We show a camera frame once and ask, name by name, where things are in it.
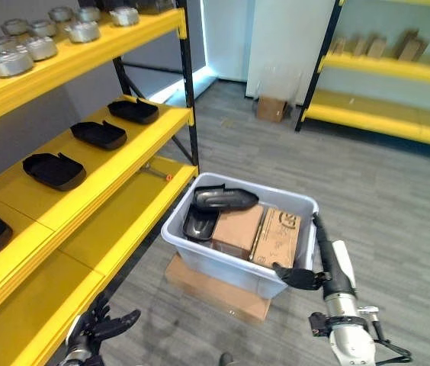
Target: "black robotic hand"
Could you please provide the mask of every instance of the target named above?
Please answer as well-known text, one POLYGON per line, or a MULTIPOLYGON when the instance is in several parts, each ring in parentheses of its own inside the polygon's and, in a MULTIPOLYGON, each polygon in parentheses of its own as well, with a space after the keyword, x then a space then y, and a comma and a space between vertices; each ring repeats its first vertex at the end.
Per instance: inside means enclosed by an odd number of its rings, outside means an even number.
POLYGON ((140 310, 111 319, 110 307, 100 293, 89 308, 78 316, 66 337, 67 355, 61 366, 103 366, 99 355, 101 343, 127 331, 140 317, 140 310))
MULTIPOLYGON (((330 243, 327 239, 325 227, 317 213, 313 214, 313 223, 316 226, 317 242, 330 243)), ((318 290, 322 287, 323 282, 330 279, 328 272, 315 273, 309 269, 285 268, 281 267, 279 263, 273 263, 272 267, 276 271, 276 275, 288 286, 301 290, 318 290)))

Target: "small cardboard box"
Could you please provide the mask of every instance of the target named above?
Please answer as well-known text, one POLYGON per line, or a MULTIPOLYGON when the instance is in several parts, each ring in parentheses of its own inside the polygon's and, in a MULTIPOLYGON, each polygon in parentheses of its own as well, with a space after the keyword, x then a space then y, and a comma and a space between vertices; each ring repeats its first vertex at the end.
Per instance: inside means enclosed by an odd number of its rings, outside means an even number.
POLYGON ((270 120, 272 122, 281 122, 284 114, 286 101, 279 99, 259 97, 257 118, 260 120, 270 120))
POLYGON ((292 213, 269 208, 255 244, 252 261, 268 268, 274 262, 283 267, 293 267, 300 221, 300 217, 292 213))
POLYGON ((213 248, 249 259, 263 211, 263 206, 256 204, 247 210, 222 212, 213 231, 213 248))

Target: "cardboard box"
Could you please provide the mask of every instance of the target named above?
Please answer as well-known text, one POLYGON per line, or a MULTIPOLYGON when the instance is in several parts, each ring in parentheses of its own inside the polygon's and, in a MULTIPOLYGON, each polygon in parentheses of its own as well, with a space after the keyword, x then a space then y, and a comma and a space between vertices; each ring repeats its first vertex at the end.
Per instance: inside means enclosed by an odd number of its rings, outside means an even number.
POLYGON ((176 254, 169 263, 165 277, 185 293, 202 299, 230 316, 249 323, 262 323, 271 300, 190 269, 176 254))
POLYGON ((269 208, 255 244, 252 261, 268 268, 274 262, 292 268, 300 221, 300 217, 292 213, 269 208))
POLYGON ((284 114, 286 101, 265 97, 261 95, 258 102, 257 118, 260 120, 270 120, 272 122, 281 122, 284 114))
POLYGON ((213 231, 213 248, 249 259, 263 211, 263 206, 256 204, 248 210, 222 212, 213 231))

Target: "gray wall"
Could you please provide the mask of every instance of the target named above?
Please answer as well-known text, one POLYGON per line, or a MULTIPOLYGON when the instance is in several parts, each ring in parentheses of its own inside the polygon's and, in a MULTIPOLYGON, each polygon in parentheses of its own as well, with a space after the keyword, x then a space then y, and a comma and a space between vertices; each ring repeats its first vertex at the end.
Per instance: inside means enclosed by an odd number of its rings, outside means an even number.
MULTIPOLYGON (((0 24, 11 18, 46 18, 54 5, 76 8, 77 1, 0 0, 0 24)), ((196 70, 205 65, 200 0, 188 0, 188 10, 191 60, 196 70)), ((181 68, 178 38, 174 32, 166 34, 128 53, 125 60, 181 68)), ((128 73, 145 95, 180 79, 176 75, 139 69, 129 69, 128 73)), ((0 172, 120 93, 114 67, 106 63, 0 117, 0 172)))

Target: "white wall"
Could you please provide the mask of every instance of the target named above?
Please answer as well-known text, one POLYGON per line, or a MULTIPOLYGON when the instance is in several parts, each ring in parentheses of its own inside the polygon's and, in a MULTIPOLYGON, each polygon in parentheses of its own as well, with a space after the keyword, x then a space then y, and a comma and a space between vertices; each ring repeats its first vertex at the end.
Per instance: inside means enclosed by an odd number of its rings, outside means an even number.
POLYGON ((203 0, 207 65, 221 79, 247 81, 255 0, 203 0))
POLYGON ((333 3, 333 0, 255 0, 246 95, 256 96, 266 66, 291 67, 301 74, 294 103, 303 103, 333 3))

